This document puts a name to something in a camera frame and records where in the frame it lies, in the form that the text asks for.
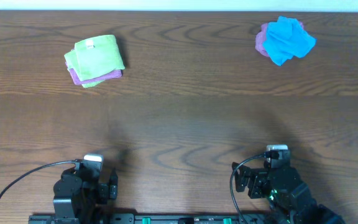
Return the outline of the light green microfiber cloth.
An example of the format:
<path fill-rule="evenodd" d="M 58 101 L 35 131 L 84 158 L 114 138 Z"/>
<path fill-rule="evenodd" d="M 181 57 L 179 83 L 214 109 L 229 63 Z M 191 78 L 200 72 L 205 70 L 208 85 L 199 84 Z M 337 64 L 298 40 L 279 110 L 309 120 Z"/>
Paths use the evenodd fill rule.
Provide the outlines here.
<path fill-rule="evenodd" d="M 81 81 L 100 77 L 113 70 L 125 69 L 114 35 L 81 40 L 64 58 L 65 63 L 75 70 Z"/>

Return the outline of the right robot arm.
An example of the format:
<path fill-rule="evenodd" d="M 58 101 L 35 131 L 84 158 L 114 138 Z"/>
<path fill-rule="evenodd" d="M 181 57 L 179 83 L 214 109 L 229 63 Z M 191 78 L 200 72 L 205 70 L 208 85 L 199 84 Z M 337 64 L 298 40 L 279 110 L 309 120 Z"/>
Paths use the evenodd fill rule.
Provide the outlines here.
<path fill-rule="evenodd" d="M 249 189 L 251 199 L 268 200 L 271 213 L 265 223 L 345 224 L 340 215 L 317 203 L 306 182 L 288 162 L 280 167 L 265 163 L 261 169 L 233 162 L 232 171 L 232 185 L 237 192 Z"/>

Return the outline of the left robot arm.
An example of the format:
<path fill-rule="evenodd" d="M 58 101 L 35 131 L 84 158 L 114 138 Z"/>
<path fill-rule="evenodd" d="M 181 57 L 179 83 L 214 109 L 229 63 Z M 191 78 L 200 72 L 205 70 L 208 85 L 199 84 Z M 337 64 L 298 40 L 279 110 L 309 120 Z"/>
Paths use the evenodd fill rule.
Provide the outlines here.
<path fill-rule="evenodd" d="M 106 222 L 98 205 L 117 198 L 118 176 L 111 171 L 109 181 L 99 182 L 100 170 L 82 167 L 65 170 L 53 186 L 57 223 Z"/>

